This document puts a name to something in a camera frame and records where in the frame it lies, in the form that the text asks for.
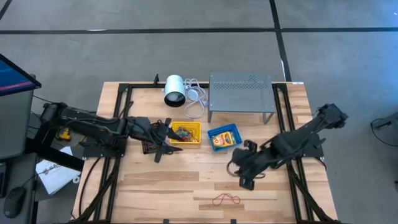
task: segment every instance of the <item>black desk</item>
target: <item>black desk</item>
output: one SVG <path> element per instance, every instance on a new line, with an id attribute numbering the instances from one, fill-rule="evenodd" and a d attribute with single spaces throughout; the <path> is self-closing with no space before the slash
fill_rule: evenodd
<path id="1" fill-rule="evenodd" d="M 9 180 L 7 192 L 22 185 L 35 175 L 37 155 L 22 155 L 25 151 L 27 126 L 30 117 L 33 91 L 15 93 L 0 97 L 0 158 L 8 161 Z M 25 184 L 26 198 L 21 213 L 13 218 L 3 214 L 5 198 L 0 198 L 0 223 L 26 224 L 35 218 L 34 214 L 35 179 Z"/>

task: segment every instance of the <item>gray carpet floor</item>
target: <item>gray carpet floor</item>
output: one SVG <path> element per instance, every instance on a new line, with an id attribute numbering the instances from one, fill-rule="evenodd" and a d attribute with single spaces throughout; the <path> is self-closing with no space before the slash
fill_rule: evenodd
<path id="1" fill-rule="evenodd" d="M 398 27 L 393 0 L 276 0 L 276 6 L 282 28 Z M 13 0 L 0 20 L 0 30 L 273 26 L 266 0 Z M 336 103 L 350 115 L 344 129 L 321 133 L 339 219 L 396 223 L 398 148 L 379 142 L 369 123 L 398 112 L 398 32 L 282 36 L 292 80 L 306 84 L 312 110 Z M 86 110 L 96 109 L 103 82 L 150 81 L 157 73 L 161 80 L 171 74 L 207 80 L 212 71 L 264 72 L 285 80 L 273 32 L 1 34 L 0 53 L 37 75 L 43 84 L 37 96 Z M 40 113 L 42 102 L 34 100 L 32 110 Z M 398 144 L 396 132 L 377 134 Z M 38 223 L 67 221 L 75 192 L 70 185 L 40 202 Z"/>

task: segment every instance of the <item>perforated metal shelf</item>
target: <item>perforated metal shelf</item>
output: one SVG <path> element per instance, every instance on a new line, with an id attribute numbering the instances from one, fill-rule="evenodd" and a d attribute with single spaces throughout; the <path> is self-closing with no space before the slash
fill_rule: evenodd
<path id="1" fill-rule="evenodd" d="M 276 112 L 271 78 L 262 73 L 211 73 L 208 122 L 214 111 L 263 113 L 267 123 Z"/>

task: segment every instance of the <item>white paper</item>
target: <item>white paper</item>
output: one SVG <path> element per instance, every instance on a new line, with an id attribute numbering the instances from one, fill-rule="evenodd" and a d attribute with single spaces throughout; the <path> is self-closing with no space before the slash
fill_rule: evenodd
<path id="1" fill-rule="evenodd" d="M 72 156 L 72 150 L 70 149 L 69 146 L 64 147 L 63 149 L 60 150 L 60 152 L 69 154 Z M 63 186 L 67 185 L 69 181 L 71 181 L 73 178 L 77 177 L 80 175 L 79 171 L 69 169 L 66 167 L 58 167 L 54 168 L 52 170 L 49 170 L 51 167 L 57 167 L 58 164 L 50 161 L 43 160 L 40 163 L 36 165 L 36 173 L 41 173 L 44 172 L 45 170 L 48 170 L 48 172 L 44 172 L 43 174 L 40 174 L 39 177 L 42 180 L 45 189 L 50 195 L 55 194 L 57 191 L 59 191 Z"/>

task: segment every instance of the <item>white cylindrical object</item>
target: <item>white cylindrical object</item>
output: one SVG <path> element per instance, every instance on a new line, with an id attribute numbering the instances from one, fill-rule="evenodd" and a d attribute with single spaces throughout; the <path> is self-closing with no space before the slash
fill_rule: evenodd
<path id="1" fill-rule="evenodd" d="M 167 77 L 164 94 L 164 101 L 169 106 L 179 107 L 185 103 L 184 83 L 179 75 Z"/>

